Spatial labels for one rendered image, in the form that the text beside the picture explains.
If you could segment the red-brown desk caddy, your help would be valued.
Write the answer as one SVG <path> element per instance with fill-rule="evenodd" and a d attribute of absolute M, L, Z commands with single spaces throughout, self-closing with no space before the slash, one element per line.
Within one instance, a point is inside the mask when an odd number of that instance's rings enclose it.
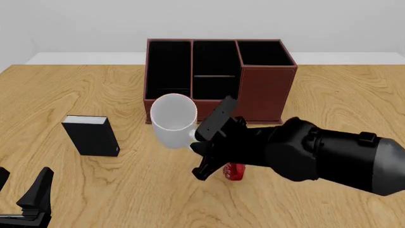
<path fill-rule="evenodd" d="M 144 108 L 170 93 L 205 119 L 226 96 L 248 123 L 280 123 L 298 66 L 279 39 L 149 39 Z"/>

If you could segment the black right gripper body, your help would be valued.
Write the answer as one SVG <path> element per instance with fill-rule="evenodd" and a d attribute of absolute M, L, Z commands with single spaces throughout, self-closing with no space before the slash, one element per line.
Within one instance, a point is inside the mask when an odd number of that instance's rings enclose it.
<path fill-rule="evenodd" d="M 221 146 L 211 142 L 211 150 L 207 155 L 202 157 L 200 165 L 193 168 L 192 174 L 197 180 L 205 181 L 211 174 L 214 174 L 220 168 L 223 168 L 227 163 L 231 163 L 226 158 L 226 153 L 221 150 Z"/>

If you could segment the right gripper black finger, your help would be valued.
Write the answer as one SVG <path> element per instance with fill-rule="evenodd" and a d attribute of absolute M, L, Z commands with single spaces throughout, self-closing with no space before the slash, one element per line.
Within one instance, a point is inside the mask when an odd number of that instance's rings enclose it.
<path fill-rule="evenodd" d="M 211 142 L 210 141 L 193 142 L 192 144 L 190 144 L 190 148 L 191 150 L 193 150 L 193 152 L 204 157 L 211 150 Z"/>

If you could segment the black book with white pages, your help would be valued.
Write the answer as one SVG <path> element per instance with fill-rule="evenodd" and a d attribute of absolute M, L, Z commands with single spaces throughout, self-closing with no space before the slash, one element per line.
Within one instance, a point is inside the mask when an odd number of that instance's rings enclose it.
<path fill-rule="evenodd" d="M 61 124 L 80 155 L 118 156 L 120 146 L 107 117 L 67 115 Z"/>

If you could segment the white mug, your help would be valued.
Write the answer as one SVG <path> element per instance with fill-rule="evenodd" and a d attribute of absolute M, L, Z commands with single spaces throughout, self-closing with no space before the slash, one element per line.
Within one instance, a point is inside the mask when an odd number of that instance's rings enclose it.
<path fill-rule="evenodd" d="M 158 141 L 166 148 L 190 148 L 197 142 L 197 106 L 191 98 L 165 94 L 153 102 L 149 115 Z"/>

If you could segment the red drink can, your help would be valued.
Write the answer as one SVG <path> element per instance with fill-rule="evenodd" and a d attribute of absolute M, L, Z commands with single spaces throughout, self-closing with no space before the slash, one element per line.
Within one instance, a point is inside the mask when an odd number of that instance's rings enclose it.
<path fill-rule="evenodd" d="M 240 163 L 227 163 L 223 167 L 225 178 L 231 181 L 241 181 L 244 176 L 246 165 Z"/>

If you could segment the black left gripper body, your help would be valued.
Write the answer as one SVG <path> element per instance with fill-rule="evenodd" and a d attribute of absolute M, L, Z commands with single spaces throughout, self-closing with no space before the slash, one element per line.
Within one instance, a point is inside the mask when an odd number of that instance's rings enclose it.
<path fill-rule="evenodd" d="M 0 214 L 0 228 L 48 228 L 51 215 L 46 212 L 23 214 Z"/>

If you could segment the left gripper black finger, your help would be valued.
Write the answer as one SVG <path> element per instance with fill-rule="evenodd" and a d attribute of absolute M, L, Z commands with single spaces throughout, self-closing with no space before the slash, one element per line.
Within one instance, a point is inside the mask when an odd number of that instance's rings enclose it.
<path fill-rule="evenodd" d="M 22 215 L 51 214 L 50 193 L 54 172 L 44 167 L 29 190 L 16 202 Z"/>
<path fill-rule="evenodd" d="M 5 183 L 9 178 L 10 172 L 6 170 L 4 167 L 0 167 L 0 190 L 3 189 Z"/>

